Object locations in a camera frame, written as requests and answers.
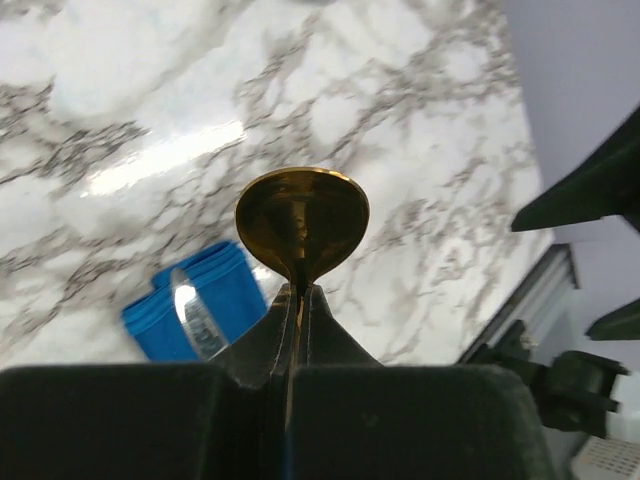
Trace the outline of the silver utensil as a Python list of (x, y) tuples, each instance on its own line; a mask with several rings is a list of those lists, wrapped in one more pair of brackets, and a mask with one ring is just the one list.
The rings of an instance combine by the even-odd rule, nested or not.
[(230, 342), (186, 272), (174, 268), (170, 274), (170, 281), (174, 309), (188, 342), (201, 360), (213, 360), (230, 345)]

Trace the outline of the gold spoon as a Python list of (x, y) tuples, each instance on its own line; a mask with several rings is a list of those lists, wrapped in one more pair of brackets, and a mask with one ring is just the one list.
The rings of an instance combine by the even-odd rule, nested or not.
[(363, 188), (348, 176), (317, 167), (264, 174), (242, 191), (236, 229), (249, 253), (288, 280), (297, 307), (292, 366), (306, 362), (310, 295), (315, 282), (359, 246), (370, 219)]

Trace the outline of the blue satin napkin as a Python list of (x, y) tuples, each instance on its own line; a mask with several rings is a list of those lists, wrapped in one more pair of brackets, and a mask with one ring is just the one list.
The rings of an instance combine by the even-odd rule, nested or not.
[(149, 360), (206, 361), (266, 312), (244, 253), (225, 241), (156, 274), (152, 291), (126, 306), (121, 318)]

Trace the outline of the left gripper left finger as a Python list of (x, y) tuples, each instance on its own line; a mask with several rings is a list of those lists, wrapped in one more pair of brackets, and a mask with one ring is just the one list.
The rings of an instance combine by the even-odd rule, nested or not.
[(5, 479), (282, 479), (298, 302), (209, 363), (47, 365), (1, 375)]

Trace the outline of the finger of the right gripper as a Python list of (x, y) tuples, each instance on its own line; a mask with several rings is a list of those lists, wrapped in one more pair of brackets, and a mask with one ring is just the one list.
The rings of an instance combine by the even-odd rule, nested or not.
[(511, 230), (540, 230), (609, 216), (620, 216), (632, 228), (639, 228), (637, 110), (581, 165), (523, 207)]
[(586, 331), (593, 341), (640, 339), (640, 300), (635, 300), (596, 320)]

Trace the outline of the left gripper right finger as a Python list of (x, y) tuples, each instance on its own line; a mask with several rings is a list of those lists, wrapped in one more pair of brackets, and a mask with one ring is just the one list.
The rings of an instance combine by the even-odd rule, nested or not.
[(499, 367), (299, 363), (287, 407), (287, 479), (555, 476), (531, 395)]

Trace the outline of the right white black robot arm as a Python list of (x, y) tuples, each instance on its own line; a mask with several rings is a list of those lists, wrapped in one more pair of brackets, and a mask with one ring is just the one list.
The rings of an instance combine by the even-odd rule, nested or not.
[[(639, 113), (633, 111), (574, 171), (523, 207), (514, 232), (618, 216), (639, 227)], [(506, 351), (503, 342), (480, 346), (474, 363), (518, 374), (529, 388), (542, 423), (560, 431), (639, 440), (639, 374), (621, 363), (565, 351), (548, 365)]]

